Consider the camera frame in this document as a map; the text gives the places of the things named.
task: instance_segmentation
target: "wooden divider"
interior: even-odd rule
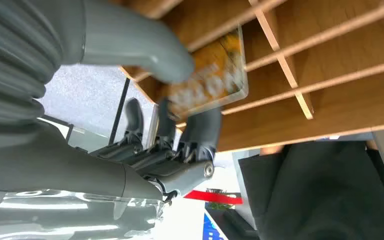
[[[258,3],[258,0],[249,0],[249,2],[252,5],[255,5]],[[273,51],[279,50],[279,26],[275,9],[268,10],[266,12],[257,10],[255,15]],[[295,74],[294,59],[292,57],[286,57],[283,54],[278,54],[276,57],[291,88],[297,88],[298,80]],[[299,106],[301,107],[305,117],[307,119],[313,119],[314,109],[310,96],[308,94],[303,95],[302,93],[297,92],[295,97],[298,100]]]

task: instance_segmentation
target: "red stripe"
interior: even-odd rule
[[[219,204],[232,204],[232,205],[238,205],[242,204],[242,198],[241,197],[229,197],[224,194],[220,193],[213,193],[213,192],[206,192],[206,191],[191,191],[186,196],[184,196],[185,199],[196,199],[196,200],[203,200],[207,202],[215,202]]]

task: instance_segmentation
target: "shelf compartment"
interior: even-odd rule
[[[247,63],[273,53],[273,49],[257,19],[242,26],[242,35]]]
[[[283,12],[288,12],[288,9],[293,9],[293,7],[289,6],[297,2],[296,0],[288,1],[281,6],[272,10],[272,12],[276,12],[276,21],[284,21],[285,23],[278,23],[277,26],[280,26],[280,29],[277,29],[278,38],[280,39],[281,48],[275,53],[264,56],[260,59],[257,59],[253,62],[249,62],[246,66],[247,71],[254,70],[258,67],[270,64],[276,60],[277,55],[283,56],[291,56],[296,53],[299,53],[303,50],[309,49],[313,46],[322,44],[331,39],[342,36],[346,33],[355,31],[359,28],[362,28],[366,25],[384,19],[384,1],[379,0],[355,0],[355,1],[336,1],[336,0],[326,0],[326,1],[318,1],[318,0],[307,0],[307,1],[299,1],[299,4],[296,4],[296,8],[300,8],[301,4],[304,6],[309,3],[313,4],[321,4],[321,5],[330,5],[340,3],[337,7],[333,7],[333,13],[339,16],[335,16],[331,13],[327,14],[327,18],[325,16],[320,16],[321,18],[326,18],[325,20],[320,20],[320,22],[314,22],[317,18],[314,16],[307,15],[299,15],[293,16],[292,13],[288,13],[283,16]],[[316,26],[324,26],[324,27],[309,27],[307,30],[298,31],[298,33],[294,33],[299,29],[299,27],[295,27],[295,24],[300,23],[302,28],[306,28],[306,25],[316,25]]]
[[[275,9],[279,44],[287,47],[377,9],[382,0],[289,0]]]
[[[219,152],[384,129],[384,73],[311,93],[317,112],[302,117],[293,98],[223,116]]]
[[[353,80],[358,79],[356,72],[384,65],[384,19],[293,57],[300,87],[349,76]]]
[[[223,114],[231,114],[294,96],[278,62],[247,73],[248,96],[223,107]]]

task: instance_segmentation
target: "metal rod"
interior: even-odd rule
[[[120,117],[122,116],[123,106],[125,104],[127,90],[129,89],[130,79],[126,77],[126,81],[124,83],[123,92],[121,93],[120,103],[118,104],[117,113],[115,114],[114,124],[112,125],[111,135],[109,136],[108,144],[111,145],[114,143],[114,139],[116,138],[117,128],[119,127]]]
[[[65,140],[67,141],[67,143],[69,142],[70,137],[72,136],[73,128],[74,128],[73,124],[68,125],[68,132],[67,132],[67,136],[65,137]]]

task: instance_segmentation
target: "robotic hand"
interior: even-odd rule
[[[126,104],[128,120],[124,138],[91,152],[93,156],[122,163],[133,168],[142,178],[153,183],[167,196],[184,196],[213,176],[213,160],[221,129],[221,111],[214,108],[187,119],[177,150],[173,150],[176,123],[169,117],[169,101],[159,104],[159,125],[155,144],[142,149],[143,117],[139,103]]]

